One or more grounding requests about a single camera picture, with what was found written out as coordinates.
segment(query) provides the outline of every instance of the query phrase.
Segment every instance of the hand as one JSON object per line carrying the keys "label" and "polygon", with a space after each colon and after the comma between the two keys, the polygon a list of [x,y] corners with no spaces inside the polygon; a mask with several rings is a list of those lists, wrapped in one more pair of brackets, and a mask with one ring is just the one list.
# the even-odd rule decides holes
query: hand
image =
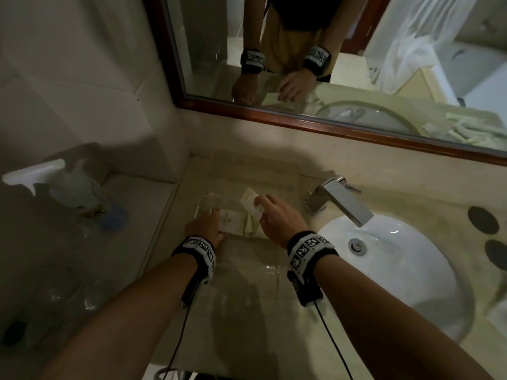
{"label": "hand", "polygon": [[211,214],[202,212],[201,215],[185,225],[185,235],[200,236],[209,240],[213,248],[217,250],[220,243],[225,239],[225,233],[219,231],[220,210],[213,208]]}
{"label": "hand", "polygon": [[276,89],[279,93],[278,100],[285,102],[303,100],[316,83],[317,76],[306,68],[289,73]]}
{"label": "hand", "polygon": [[232,86],[232,98],[235,102],[252,105],[255,104],[259,75],[242,73]]}
{"label": "hand", "polygon": [[272,194],[257,196],[253,201],[255,206],[262,205],[262,230],[268,238],[283,249],[287,249],[289,240],[297,233],[308,230],[305,220],[297,210],[281,198]]}

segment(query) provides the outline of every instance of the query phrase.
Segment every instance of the wooden mirror frame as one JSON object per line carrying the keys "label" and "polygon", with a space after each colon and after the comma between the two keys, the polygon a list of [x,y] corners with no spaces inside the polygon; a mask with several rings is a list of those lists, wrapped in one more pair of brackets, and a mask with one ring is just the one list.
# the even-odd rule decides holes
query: wooden mirror frame
{"label": "wooden mirror frame", "polygon": [[507,153],[426,137],[395,134],[348,124],[329,125],[317,117],[278,113],[254,107],[189,95],[186,92],[177,54],[169,11],[165,0],[143,0],[152,34],[162,61],[172,100],[177,108],[194,110],[240,120],[320,133],[375,144],[434,153],[459,159],[507,166]]}

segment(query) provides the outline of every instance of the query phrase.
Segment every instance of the sink drain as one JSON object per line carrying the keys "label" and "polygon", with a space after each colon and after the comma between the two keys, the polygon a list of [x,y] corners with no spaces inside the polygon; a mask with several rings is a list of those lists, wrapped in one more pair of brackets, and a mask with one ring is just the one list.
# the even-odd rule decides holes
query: sink drain
{"label": "sink drain", "polygon": [[356,256],[364,256],[366,254],[366,245],[359,239],[349,240],[349,250]]}

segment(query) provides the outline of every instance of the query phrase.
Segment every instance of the sink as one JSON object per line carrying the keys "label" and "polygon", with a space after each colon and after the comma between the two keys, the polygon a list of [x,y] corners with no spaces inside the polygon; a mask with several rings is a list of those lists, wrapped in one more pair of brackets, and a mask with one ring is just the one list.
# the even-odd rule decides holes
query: sink
{"label": "sink", "polygon": [[419,134],[415,127],[399,114],[380,105],[359,101],[339,101],[325,105],[316,116],[397,133]]}
{"label": "sink", "polygon": [[338,254],[455,341],[469,332],[473,295],[438,248],[410,225],[375,215],[362,228],[347,217],[320,234]]}

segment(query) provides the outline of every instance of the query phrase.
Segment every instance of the faucet handle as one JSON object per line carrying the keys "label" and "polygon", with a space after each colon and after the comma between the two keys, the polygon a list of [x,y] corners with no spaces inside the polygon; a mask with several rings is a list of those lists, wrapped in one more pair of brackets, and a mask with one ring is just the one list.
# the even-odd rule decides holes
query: faucet handle
{"label": "faucet handle", "polygon": [[343,185],[343,187],[349,191],[352,191],[357,194],[363,193],[360,189],[354,188],[352,185],[349,185],[347,183],[347,179],[341,175],[338,175],[335,177],[335,180],[338,181],[340,184]]}

